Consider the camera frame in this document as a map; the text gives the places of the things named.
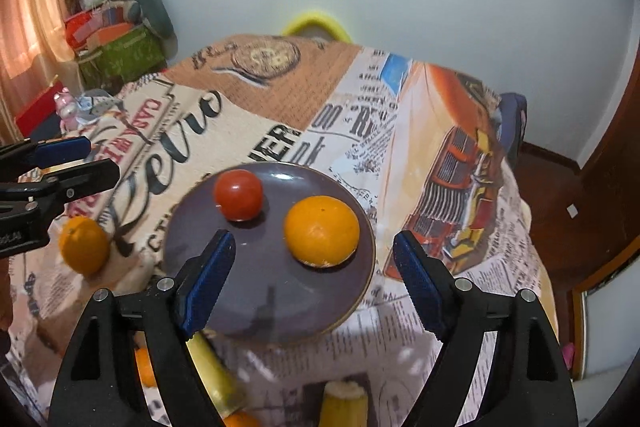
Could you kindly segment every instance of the brown floor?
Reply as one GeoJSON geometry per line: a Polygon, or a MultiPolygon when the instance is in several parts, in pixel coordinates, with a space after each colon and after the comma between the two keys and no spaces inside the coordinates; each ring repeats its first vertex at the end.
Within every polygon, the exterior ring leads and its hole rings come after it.
{"type": "Polygon", "coordinates": [[[571,169],[530,153],[522,153],[515,174],[531,206],[531,240],[554,287],[562,345],[573,340],[568,292],[633,238],[626,237],[620,197],[606,180],[585,188],[571,169]],[[572,203],[575,219],[566,210],[572,203]]]}

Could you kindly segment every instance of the red tomato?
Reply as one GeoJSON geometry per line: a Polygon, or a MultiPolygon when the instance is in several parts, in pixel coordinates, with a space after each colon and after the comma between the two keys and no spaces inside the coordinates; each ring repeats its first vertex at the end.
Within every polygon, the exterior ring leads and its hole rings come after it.
{"type": "Polygon", "coordinates": [[[222,172],[213,187],[213,198],[229,221],[248,221],[262,209],[262,183],[244,169],[222,172]]]}

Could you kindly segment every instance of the newspaper print tablecloth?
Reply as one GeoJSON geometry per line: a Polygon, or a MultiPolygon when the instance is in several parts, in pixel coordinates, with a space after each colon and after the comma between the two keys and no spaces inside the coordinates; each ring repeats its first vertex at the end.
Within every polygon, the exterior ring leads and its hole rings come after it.
{"type": "MultiPolygon", "coordinates": [[[[175,203],[204,177],[243,162],[325,172],[358,198],[376,232],[369,291],[332,333],[248,350],[209,332],[266,426],[315,426],[322,384],[337,378],[369,391],[371,427],[401,424],[440,344],[422,329],[390,257],[398,230],[413,230],[430,255],[483,289],[532,288],[555,320],[548,276],[495,139],[499,99],[475,79],[340,42],[235,36],[120,97],[81,131],[97,146],[95,158],[119,163],[120,183],[69,205],[52,225],[51,245],[12,262],[15,365],[43,410],[93,290],[142,287],[161,269],[175,203]],[[92,280],[70,272],[56,250],[57,230],[75,215],[97,219],[114,238],[108,266],[92,280]]],[[[460,423],[478,410],[494,342],[487,334],[460,423]]],[[[157,391],[146,391],[153,416],[167,423],[157,391]]]]}

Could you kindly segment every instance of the baseboard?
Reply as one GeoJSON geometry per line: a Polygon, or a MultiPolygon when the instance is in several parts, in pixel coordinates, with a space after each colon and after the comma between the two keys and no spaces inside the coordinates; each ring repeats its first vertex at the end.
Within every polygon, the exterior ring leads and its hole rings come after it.
{"type": "Polygon", "coordinates": [[[547,149],[543,149],[542,147],[538,147],[537,145],[533,145],[529,142],[523,142],[522,147],[520,148],[521,152],[526,152],[532,156],[537,156],[538,158],[543,158],[547,161],[557,163],[562,167],[567,167],[574,174],[580,174],[580,166],[576,160],[572,160],[571,158],[567,158],[566,156],[562,156],[557,152],[549,151],[547,149]]]}

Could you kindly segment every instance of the brown curtain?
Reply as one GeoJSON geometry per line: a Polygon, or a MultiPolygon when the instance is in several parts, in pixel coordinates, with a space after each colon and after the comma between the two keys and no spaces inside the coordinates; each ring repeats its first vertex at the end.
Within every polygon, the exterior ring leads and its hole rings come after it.
{"type": "Polygon", "coordinates": [[[65,41],[65,19],[79,0],[0,0],[0,140],[20,139],[14,118],[57,75],[81,90],[74,52],[65,41]]]}

